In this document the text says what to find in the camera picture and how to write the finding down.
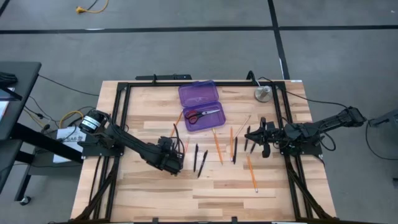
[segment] purple plastic case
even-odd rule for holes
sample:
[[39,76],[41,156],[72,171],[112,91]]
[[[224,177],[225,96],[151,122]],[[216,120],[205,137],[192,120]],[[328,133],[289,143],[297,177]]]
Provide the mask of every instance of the purple plastic case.
[[[217,87],[213,81],[193,82],[192,84],[182,85],[178,88],[178,93],[181,105],[184,107],[183,116],[188,131],[199,131],[225,124],[224,110],[218,101]],[[198,112],[220,111],[202,116],[195,124],[191,124],[185,118],[185,115],[191,110]]]

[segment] caster wheel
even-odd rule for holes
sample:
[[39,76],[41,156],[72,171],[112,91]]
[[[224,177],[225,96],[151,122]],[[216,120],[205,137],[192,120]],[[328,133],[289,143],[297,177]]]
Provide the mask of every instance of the caster wheel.
[[19,202],[19,204],[22,205],[22,206],[24,206],[24,205],[29,204],[29,202],[30,202],[31,200],[32,200],[31,197],[25,196],[25,197]]

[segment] scissor blade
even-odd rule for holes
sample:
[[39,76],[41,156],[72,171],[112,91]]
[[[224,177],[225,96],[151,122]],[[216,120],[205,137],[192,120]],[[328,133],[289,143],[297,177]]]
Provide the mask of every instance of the scissor blade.
[[205,111],[202,114],[206,115],[206,114],[211,114],[211,113],[215,113],[215,112],[219,112],[220,110],[211,110],[211,111]]

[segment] white paper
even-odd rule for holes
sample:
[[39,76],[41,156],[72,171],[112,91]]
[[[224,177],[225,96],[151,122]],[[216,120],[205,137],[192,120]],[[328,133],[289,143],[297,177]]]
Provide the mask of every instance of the white paper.
[[[66,146],[71,147],[72,149],[75,149],[79,152],[82,152],[83,147],[79,146],[77,142],[79,141],[84,141],[86,140],[86,134],[80,131],[80,128],[77,127],[76,131],[75,127],[68,127],[68,128],[63,128],[59,129],[57,131],[57,139],[65,139],[68,137],[71,133],[73,133],[71,136],[69,136],[67,139],[63,141],[63,144]],[[54,155],[54,158],[52,160],[54,163],[60,163],[60,162],[68,162],[70,161],[69,159],[66,159],[64,157]]]
[[4,116],[8,105],[8,101],[0,101],[0,121],[1,118]]

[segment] red scissors handle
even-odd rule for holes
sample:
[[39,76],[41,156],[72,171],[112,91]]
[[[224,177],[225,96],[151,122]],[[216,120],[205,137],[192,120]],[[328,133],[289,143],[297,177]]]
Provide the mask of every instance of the red scissors handle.
[[199,112],[197,112],[197,111],[195,111],[195,110],[189,111],[189,112],[185,115],[185,117],[188,119],[188,121],[189,121],[190,124],[195,124],[195,123],[198,121],[198,119],[199,119],[200,117],[202,117],[202,116],[203,116],[202,113],[199,113]]

